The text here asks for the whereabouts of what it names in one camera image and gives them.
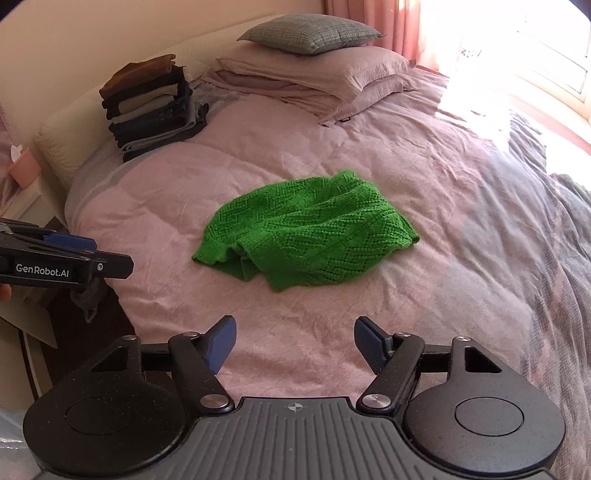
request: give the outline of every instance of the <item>wall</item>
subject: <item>wall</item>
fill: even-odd
[[[29,144],[46,117],[130,61],[247,20],[322,9],[323,0],[25,0],[0,23],[0,104]]]

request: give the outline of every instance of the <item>pink pillow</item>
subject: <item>pink pillow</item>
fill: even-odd
[[[308,56],[252,42],[240,42],[217,60],[230,72],[296,83],[347,102],[355,100],[368,83],[406,73],[414,66],[402,55],[381,47],[340,48]]]
[[[390,93],[414,90],[407,76],[389,75],[369,83],[352,102],[348,102],[285,80],[241,75],[227,70],[210,70],[202,80],[228,90],[277,98],[312,113],[322,125],[332,125],[355,115]]]

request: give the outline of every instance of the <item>screw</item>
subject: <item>screw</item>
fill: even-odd
[[[392,400],[381,393],[372,393],[364,396],[363,399],[361,399],[361,403],[368,408],[378,410],[380,408],[388,407],[392,403]]]
[[[202,396],[200,402],[206,408],[224,408],[230,403],[230,400],[225,395],[210,393]]]

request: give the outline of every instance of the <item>brown folded sweater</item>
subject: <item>brown folded sweater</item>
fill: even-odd
[[[111,79],[99,90],[103,100],[107,100],[121,90],[134,87],[140,83],[149,82],[162,75],[170,73],[174,66],[176,55],[170,53],[139,63],[128,63],[115,72]]]

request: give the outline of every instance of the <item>ribbed grip surface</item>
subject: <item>ribbed grip surface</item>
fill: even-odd
[[[38,480],[60,477],[43,473]],[[163,460],[128,480],[452,480],[418,457],[386,419],[345,398],[245,398],[197,422]],[[542,474],[532,480],[550,480]]]

